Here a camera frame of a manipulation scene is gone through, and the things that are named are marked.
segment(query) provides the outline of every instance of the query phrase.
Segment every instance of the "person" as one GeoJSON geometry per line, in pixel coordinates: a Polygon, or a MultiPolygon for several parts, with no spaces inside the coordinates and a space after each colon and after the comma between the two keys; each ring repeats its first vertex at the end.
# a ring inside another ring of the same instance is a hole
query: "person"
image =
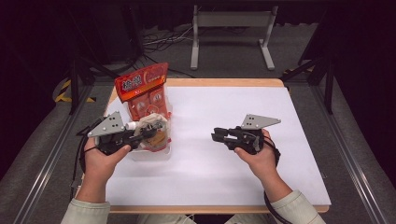
{"type": "MultiPolygon", "coordinates": [[[[262,129],[266,138],[271,139],[268,131],[262,129]]],[[[113,175],[115,167],[130,151],[129,146],[122,147],[116,153],[106,156],[95,147],[94,140],[87,141],[84,150],[86,171],[83,184],[76,196],[68,205],[62,224],[102,224],[107,222],[110,203],[106,202],[106,183],[113,175]]],[[[299,190],[292,190],[280,177],[276,170],[274,151],[269,146],[264,146],[256,155],[248,154],[244,149],[237,147],[234,152],[242,161],[245,161],[253,174],[262,182],[269,202],[276,212],[290,223],[324,223],[312,204],[299,190]]],[[[252,220],[261,220],[258,215],[235,215],[227,224],[258,223],[252,220]]],[[[191,224],[191,219],[184,215],[141,215],[139,224],[191,224]]]]}

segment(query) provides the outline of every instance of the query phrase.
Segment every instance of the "red snack bag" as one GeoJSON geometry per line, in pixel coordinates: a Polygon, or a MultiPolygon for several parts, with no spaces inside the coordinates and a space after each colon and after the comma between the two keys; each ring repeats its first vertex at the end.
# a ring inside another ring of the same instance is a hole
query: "red snack bag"
{"type": "Polygon", "coordinates": [[[145,93],[129,100],[128,107],[131,112],[132,120],[140,120],[145,117],[149,107],[149,94],[145,93]]]}
{"type": "Polygon", "coordinates": [[[168,109],[166,108],[166,105],[161,106],[159,108],[158,114],[162,115],[166,119],[170,119],[170,114],[168,113],[168,109]]]}
{"type": "Polygon", "coordinates": [[[167,69],[168,63],[156,63],[131,74],[117,77],[114,80],[117,95],[124,103],[160,87],[166,81],[167,69]]]}
{"type": "Polygon", "coordinates": [[[157,90],[151,91],[149,93],[149,102],[152,105],[162,107],[165,105],[165,95],[163,92],[163,86],[158,88],[157,90]]]}

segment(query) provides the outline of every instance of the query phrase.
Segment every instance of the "metal bracket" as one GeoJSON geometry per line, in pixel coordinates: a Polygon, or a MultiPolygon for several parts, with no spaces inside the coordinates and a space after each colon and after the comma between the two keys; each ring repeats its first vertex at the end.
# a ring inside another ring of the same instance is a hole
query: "metal bracket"
{"type": "Polygon", "coordinates": [[[247,114],[243,123],[241,124],[241,129],[243,130],[258,130],[274,124],[280,123],[280,119],[267,118],[258,115],[247,114]]]}
{"type": "Polygon", "coordinates": [[[120,133],[125,130],[120,111],[116,111],[103,120],[98,126],[88,133],[89,137],[120,133]]]}

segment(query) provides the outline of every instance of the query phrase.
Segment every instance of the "sleeve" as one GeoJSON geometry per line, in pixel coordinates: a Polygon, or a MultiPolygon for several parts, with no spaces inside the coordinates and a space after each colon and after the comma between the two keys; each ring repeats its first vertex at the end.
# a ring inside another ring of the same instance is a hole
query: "sleeve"
{"type": "Polygon", "coordinates": [[[62,224],[106,224],[110,203],[86,203],[73,199],[62,224]]]}
{"type": "Polygon", "coordinates": [[[314,206],[299,190],[293,191],[283,199],[271,203],[271,205],[283,218],[293,224],[325,223],[314,206]]]}

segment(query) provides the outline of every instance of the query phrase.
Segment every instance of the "white board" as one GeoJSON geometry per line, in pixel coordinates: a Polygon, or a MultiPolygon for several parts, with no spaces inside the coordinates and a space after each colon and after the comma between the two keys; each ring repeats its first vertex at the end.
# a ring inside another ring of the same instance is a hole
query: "white board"
{"type": "MultiPolygon", "coordinates": [[[[286,88],[167,87],[173,106],[169,161],[128,155],[107,183],[112,205],[263,205],[262,185],[248,166],[211,139],[216,127],[234,128],[246,114],[281,119],[270,126],[281,153],[277,170],[313,205],[330,205],[312,151],[286,88]]],[[[120,101],[108,107],[123,110],[120,101]]]]}

